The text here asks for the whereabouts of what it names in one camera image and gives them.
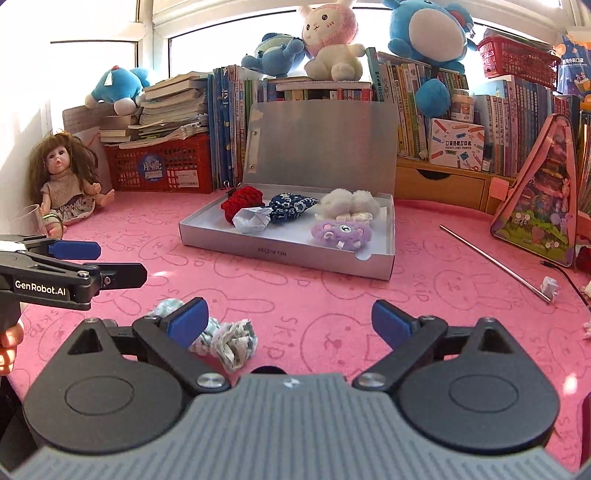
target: metal straw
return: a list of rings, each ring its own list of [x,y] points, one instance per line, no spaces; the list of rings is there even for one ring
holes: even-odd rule
[[[498,260],[492,258],[489,254],[487,254],[486,252],[483,252],[482,250],[480,250],[480,248],[475,247],[474,245],[472,245],[468,240],[464,240],[461,236],[459,236],[457,233],[452,232],[449,228],[444,227],[443,225],[439,225],[439,227],[441,228],[441,230],[449,233],[451,236],[457,238],[460,242],[462,242],[464,245],[469,246],[471,249],[475,250],[476,252],[480,253],[484,258],[486,258],[487,260],[493,262],[497,267],[499,267],[501,270],[503,270],[505,273],[508,273],[511,277],[513,277],[514,279],[516,279],[519,283],[521,283],[523,286],[527,287],[528,289],[530,289],[532,292],[534,292],[538,297],[540,297],[542,300],[544,300],[546,303],[552,303],[552,299],[548,296],[546,296],[545,294],[543,294],[540,290],[538,290],[537,288],[535,288],[531,283],[529,283],[527,280],[524,280],[523,278],[521,278],[517,273],[515,273],[514,271],[512,271],[510,268],[504,266],[501,262],[499,262]]]

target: blue plush toy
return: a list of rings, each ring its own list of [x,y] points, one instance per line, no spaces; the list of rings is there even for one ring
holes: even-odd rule
[[[460,61],[474,42],[466,37],[474,28],[468,11],[458,4],[447,8],[430,0],[382,0],[392,9],[390,42],[392,53],[434,67],[464,73]],[[415,94],[417,108],[426,117],[444,114],[450,106],[450,94],[437,79],[425,82]]]
[[[125,70],[115,65],[100,78],[84,104],[94,108],[99,102],[112,103],[117,115],[131,115],[142,101],[142,89],[150,86],[149,75],[148,69]]]
[[[242,66],[270,77],[283,78],[300,66],[306,56],[304,42],[281,33],[268,33],[256,48],[256,56],[247,55]]]

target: book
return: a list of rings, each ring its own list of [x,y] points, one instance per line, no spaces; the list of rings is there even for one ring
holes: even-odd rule
[[[207,79],[203,80],[185,80],[183,82],[173,83],[172,85],[159,87],[158,89],[144,90],[146,100],[172,95],[173,93],[183,92],[189,89],[207,88]]]

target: white plush toy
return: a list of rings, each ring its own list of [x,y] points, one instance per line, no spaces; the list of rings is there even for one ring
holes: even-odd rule
[[[355,0],[337,0],[313,9],[300,7],[306,19],[301,37],[312,59],[306,63],[306,74],[313,80],[358,81],[363,74],[359,57],[365,55],[362,44],[350,43],[358,32],[357,18],[352,10]]]
[[[370,223],[379,215],[380,206],[377,200],[366,190],[336,189],[324,195],[316,207],[318,219],[336,219]]]

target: white box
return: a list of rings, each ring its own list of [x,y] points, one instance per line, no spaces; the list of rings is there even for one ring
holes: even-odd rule
[[[364,248],[343,251],[313,242],[315,207],[298,219],[245,235],[229,224],[222,198],[182,220],[183,244],[336,273],[389,280],[394,266],[394,192],[398,148],[391,105],[362,101],[252,105],[243,185],[264,194],[316,199],[335,188],[369,190],[381,205]]]

